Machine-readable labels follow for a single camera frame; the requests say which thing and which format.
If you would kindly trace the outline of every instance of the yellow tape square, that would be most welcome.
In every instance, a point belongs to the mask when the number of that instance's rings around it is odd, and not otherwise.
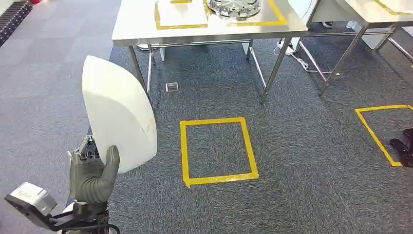
[[[399,166],[402,166],[401,162],[396,162],[393,160],[389,152],[387,152],[387,150],[384,148],[383,144],[377,138],[377,136],[375,135],[373,130],[369,127],[369,125],[367,124],[367,121],[364,119],[363,115],[361,114],[362,112],[366,112],[366,111],[388,110],[388,109],[396,109],[396,108],[409,108],[410,110],[413,111],[413,107],[410,105],[391,105],[391,106],[375,106],[375,107],[360,108],[360,109],[355,109],[355,112],[357,116],[360,118],[363,125],[366,127],[367,131],[372,136],[373,140],[376,142],[378,147],[384,153],[384,155],[386,156],[390,164],[394,167],[399,167]]]
[[[189,178],[189,164],[188,164],[188,146],[187,146],[187,126],[188,125],[202,125],[202,124],[216,124],[216,123],[235,123],[241,124],[241,130],[243,132],[244,143],[246,153],[248,156],[249,166],[251,168],[250,173],[236,174],[236,175],[223,175],[212,176],[202,178]],[[182,153],[182,177],[185,185],[189,188],[195,184],[210,184],[221,183],[246,179],[258,179],[258,169],[255,163],[254,153],[252,152],[251,141],[249,139],[248,129],[246,126],[245,118],[215,118],[215,119],[200,119],[200,120],[183,120],[180,122],[181,128],[181,153]]]

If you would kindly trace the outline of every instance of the black cable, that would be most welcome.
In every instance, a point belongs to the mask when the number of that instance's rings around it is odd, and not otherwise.
[[[116,231],[116,234],[120,234],[120,229],[113,224],[99,224],[99,225],[92,225],[92,226],[87,226],[87,227],[65,228],[64,231],[79,231],[79,230],[89,230],[89,229],[97,229],[97,228],[112,228]]]

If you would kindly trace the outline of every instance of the white cable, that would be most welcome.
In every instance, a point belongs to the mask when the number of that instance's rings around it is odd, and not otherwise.
[[[295,55],[291,54],[293,56],[293,58],[295,58],[297,60],[297,62],[299,62],[301,64],[301,66],[304,68],[304,70],[306,72],[318,72],[318,71],[314,71],[314,70],[308,70],[308,63],[304,62],[304,60],[297,58]]]
[[[275,49],[273,50],[273,54],[278,56],[279,54],[275,53],[275,51],[277,49],[281,49],[281,45],[279,43],[277,43],[277,47],[275,47]],[[299,62],[301,64],[301,66],[304,68],[304,70],[306,72],[318,72],[318,71],[314,71],[314,70],[308,70],[308,63],[304,62],[304,60],[297,58],[293,53],[285,53],[286,55],[291,55],[293,58],[295,58],[295,60],[297,60],[297,62]]]

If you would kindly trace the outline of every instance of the metal part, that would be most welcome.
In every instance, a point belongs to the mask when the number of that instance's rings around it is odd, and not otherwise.
[[[261,85],[262,85],[263,88],[265,89],[265,88],[267,87],[267,84],[265,83],[265,79],[264,79],[264,76],[263,76],[263,72],[261,71],[261,67],[260,67],[260,65],[258,64],[258,60],[257,60],[257,57],[255,56],[254,49],[252,48],[252,46],[248,48],[248,51],[249,51],[249,52],[251,53],[251,55],[252,55],[252,58],[253,58],[254,64],[255,64],[255,68],[257,69],[258,75],[260,76]]]
[[[217,15],[247,18],[261,10],[261,0],[208,0],[207,5]]]
[[[133,68],[135,70],[135,76],[136,79],[139,81],[139,83],[141,83],[143,89],[146,92],[146,96],[149,97],[147,90],[145,89],[145,81],[143,80],[143,76],[142,76],[142,72],[141,72],[141,68],[139,67],[139,63],[138,63],[138,59],[136,58],[136,53],[135,50],[133,48],[133,46],[128,46],[129,48],[129,54],[131,56],[132,62],[133,62]]]
[[[389,41],[400,51],[406,56],[411,62],[413,62],[413,56],[409,54],[399,43],[397,43],[393,38],[389,38]]]
[[[146,92],[148,93],[148,96],[150,97],[150,78],[152,76],[152,66],[155,65],[155,59],[153,57],[152,47],[149,44],[148,44],[148,49],[149,49],[149,62],[148,62],[148,83],[146,87]]]
[[[248,44],[248,49],[246,50],[246,55],[245,55],[245,57],[246,57],[247,60],[249,60],[249,56],[250,56],[250,54],[251,54],[249,48],[252,48],[252,43],[253,43],[253,42],[254,42],[254,40],[251,40],[251,41],[249,42],[249,44]]]
[[[271,89],[271,86],[272,86],[272,83],[274,82],[275,76],[277,76],[278,69],[281,66],[282,59],[284,58],[285,52],[287,51],[287,48],[290,45],[290,41],[291,41],[291,38],[285,38],[285,40],[284,40],[284,44],[282,45],[280,54],[278,55],[277,61],[275,62],[275,65],[272,69],[272,72],[271,72],[270,78],[268,80],[267,86],[264,89],[264,93],[261,95],[261,98],[260,98],[261,103],[264,103],[265,99],[267,98],[268,91]]]
[[[395,32],[395,28],[392,28],[392,33],[391,34],[386,34],[386,36],[384,36],[380,42],[376,45],[376,47],[374,48],[374,50],[379,50],[384,43],[387,41],[387,39],[389,39],[389,37]]]
[[[166,89],[167,93],[177,92],[179,90],[178,83],[177,82],[166,83],[165,84],[165,89]]]
[[[10,196],[34,206],[42,215],[47,215],[57,205],[46,190],[29,182],[22,183]]]
[[[306,53],[306,55],[310,58],[310,61],[312,64],[316,67],[317,72],[320,74],[321,78],[323,78],[324,82],[327,81],[327,79],[324,76],[323,71],[320,69],[319,65],[316,63],[316,60],[313,58],[311,55],[310,51],[308,51],[307,47],[302,43],[302,41],[299,41],[298,45],[302,48],[302,50]]]
[[[343,64],[344,60],[352,53],[352,51],[354,50],[354,48],[357,45],[357,42],[361,39],[361,37],[364,35],[364,33],[366,32],[367,28],[362,28],[360,29],[360,31],[357,33],[357,36],[354,37],[354,39],[351,41],[349,47],[346,49],[346,51],[344,52],[344,54],[341,56],[340,60],[338,61],[338,63],[336,64],[336,66],[334,67],[334,69],[332,70],[331,74],[328,76],[327,80],[325,81],[325,83],[323,84],[323,88],[320,90],[319,95],[323,95],[325,92],[325,89],[328,86],[328,81],[330,80],[331,76],[336,76],[336,74],[338,73],[338,70],[340,68],[340,66]]]
[[[366,32],[364,35],[382,35],[382,34],[392,34],[393,31],[381,31],[381,32]],[[339,33],[312,33],[309,32],[307,35],[303,36],[304,38],[312,37],[333,37],[333,36],[356,36],[356,32],[339,32]]]
[[[74,151],[79,159],[82,161],[99,159],[99,152],[97,151],[96,143],[94,141],[93,135],[87,135],[82,139],[78,149]]]
[[[250,43],[251,40],[219,40],[219,41],[200,41],[190,43],[176,43],[176,44],[160,44],[159,47],[179,47],[192,45],[219,45],[219,44],[236,44],[236,43]]]

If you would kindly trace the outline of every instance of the white wall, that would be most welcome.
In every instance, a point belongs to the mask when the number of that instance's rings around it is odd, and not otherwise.
[[[0,15],[3,14],[5,10],[9,8],[9,6],[14,2],[15,0],[0,0]]]

